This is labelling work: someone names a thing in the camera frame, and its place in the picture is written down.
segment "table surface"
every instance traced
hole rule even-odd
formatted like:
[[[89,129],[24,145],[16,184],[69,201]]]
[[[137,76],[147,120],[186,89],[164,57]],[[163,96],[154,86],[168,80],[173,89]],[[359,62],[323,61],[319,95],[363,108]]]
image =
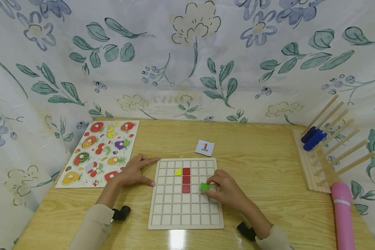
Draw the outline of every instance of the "table surface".
[[[267,218],[288,234],[296,250],[336,249],[330,195],[306,189],[292,129],[303,127],[141,119],[132,155],[206,157],[194,152],[198,140],[214,142],[212,157],[217,158],[218,169],[235,178]],[[143,174],[154,178],[155,170],[156,165],[152,164]],[[54,186],[14,249],[67,249],[86,211],[102,190]],[[132,211],[126,221],[113,223],[102,249],[259,249],[237,232],[242,216],[227,206],[223,206],[225,228],[221,230],[149,231],[151,194],[148,186],[124,188],[115,207],[128,205]],[[375,249],[375,240],[354,206],[351,213],[357,249]]]

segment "blue cylinder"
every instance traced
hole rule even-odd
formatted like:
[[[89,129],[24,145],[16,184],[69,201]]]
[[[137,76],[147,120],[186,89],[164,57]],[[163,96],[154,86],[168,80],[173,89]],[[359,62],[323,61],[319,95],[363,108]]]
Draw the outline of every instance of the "blue cylinder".
[[[311,137],[314,136],[314,134],[316,134],[316,132],[319,131],[319,129],[315,129],[315,127],[311,127],[307,132],[306,134],[301,137],[301,142],[303,142],[304,144],[308,142],[309,139],[311,139]]]
[[[304,144],[303,148],[306,151],[311,151],[319,142],[321,142],[327,136],[326,133],[323,133],[322,130],[319,130],[314,134],[311,139],[308,140],[306,144]]]

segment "beige sleeve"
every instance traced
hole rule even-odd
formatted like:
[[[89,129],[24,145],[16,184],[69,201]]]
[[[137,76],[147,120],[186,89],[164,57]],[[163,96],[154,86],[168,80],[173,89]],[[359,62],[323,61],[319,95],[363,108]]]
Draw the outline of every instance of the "beige sleeve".
[[[68,250],[99,250],[111,232],[114,211],[102,204],[88,209]]]
[[[269,231],[268,237],[260,240],[256,236],[257,245],[262,250],[292,250],[294,249],[289,245],[288,236],[278,226],[272,226]]]

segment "pink tube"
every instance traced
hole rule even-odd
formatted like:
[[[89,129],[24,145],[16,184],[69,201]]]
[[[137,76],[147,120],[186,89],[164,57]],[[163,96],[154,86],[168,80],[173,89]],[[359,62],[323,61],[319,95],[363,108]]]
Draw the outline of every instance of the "pink tube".
[[[355,250],[353,222],[351,220],[351,193],[342,182],[332,185],[332,199],[335,205],[336,240],[338,250]]]

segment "fabric backdrop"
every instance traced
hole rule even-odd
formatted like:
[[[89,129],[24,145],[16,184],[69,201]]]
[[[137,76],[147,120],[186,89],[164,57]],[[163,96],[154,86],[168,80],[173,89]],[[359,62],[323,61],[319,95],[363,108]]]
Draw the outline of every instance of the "fabric backdrop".
[[[339,169],[375,151],[375,1],[0,0],[0,249],[95,117],[306,125],[336,94],[361,132],[328,159],[370,140]],[[375,236],[375,157],[341,177]]]

